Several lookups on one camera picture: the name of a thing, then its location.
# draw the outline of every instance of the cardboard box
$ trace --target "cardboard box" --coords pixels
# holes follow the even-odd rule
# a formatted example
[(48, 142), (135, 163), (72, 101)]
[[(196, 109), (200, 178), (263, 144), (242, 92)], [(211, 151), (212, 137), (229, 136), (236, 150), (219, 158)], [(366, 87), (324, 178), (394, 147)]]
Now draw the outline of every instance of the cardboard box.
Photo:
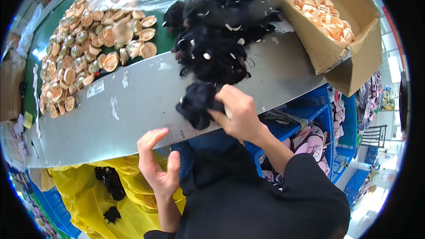
[(0, 121), (18, 118), (22, 97), (19, 84), (25, 76), (26, 61), (8, 46), (0, 66)]
[[(286, 14), (310, 56), (316, 74), (344, 95), (353, 95), (382, 63), (379, 11), (372, 0), (331, 0), (340, 18), (350, 23), (355, 35), (343, 48), (328, 39), (311, 21), (296, 10), (289, 0), (272, 0)], [(341, 62), (347, 56), (351, 58)]]

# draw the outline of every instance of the person's right hand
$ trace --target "person's right hand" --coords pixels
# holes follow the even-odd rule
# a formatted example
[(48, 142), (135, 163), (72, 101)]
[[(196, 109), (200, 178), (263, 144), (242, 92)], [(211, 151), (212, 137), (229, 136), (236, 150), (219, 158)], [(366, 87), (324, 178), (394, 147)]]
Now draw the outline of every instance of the person's right hand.
[(219, 111), (208, 110), (226, 134), (257, 145), (268, 128), (258, 119), (254, 99), (228, 84), (221, 88), (215, 99), (222, 102), (232, 114), (231, 119), (228, 119)]

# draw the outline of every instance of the jeans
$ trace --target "jeans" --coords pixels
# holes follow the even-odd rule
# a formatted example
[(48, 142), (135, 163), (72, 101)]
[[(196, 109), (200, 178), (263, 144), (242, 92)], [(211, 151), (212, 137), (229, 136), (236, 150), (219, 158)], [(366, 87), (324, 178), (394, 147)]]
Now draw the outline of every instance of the jeans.
[(171, 151), (180, 152), (180, 179), (187, 178), (196, 160), (196, 152), (225, 152), (237, 139), (218, 129), (187, 141), (171, 145)]

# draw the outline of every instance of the chair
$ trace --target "chair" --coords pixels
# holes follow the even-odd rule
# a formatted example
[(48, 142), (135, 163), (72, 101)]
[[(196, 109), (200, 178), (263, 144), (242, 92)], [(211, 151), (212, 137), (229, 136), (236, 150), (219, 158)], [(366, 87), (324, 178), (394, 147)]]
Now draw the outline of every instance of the chair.
[(362, 136), (363, 146), (384, 148), (387, 125), (378, 125), (365, 129)]

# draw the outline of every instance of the black sleeve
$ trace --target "black sleeve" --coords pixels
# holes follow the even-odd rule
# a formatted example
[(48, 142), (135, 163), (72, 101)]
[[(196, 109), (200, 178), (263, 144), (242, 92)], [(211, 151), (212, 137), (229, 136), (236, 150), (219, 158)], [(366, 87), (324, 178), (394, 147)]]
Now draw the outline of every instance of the black sleeve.
[(176, 233), (166, 233), (158, 230), (148, 231), (143, 236), (144, 239), (174, 239), (175, 237)]
[(329, 220), (348, 229), (350, 206), (308, 153), (297, 154), (286, 165), (282, 194), (288, 206), (320, 220)]

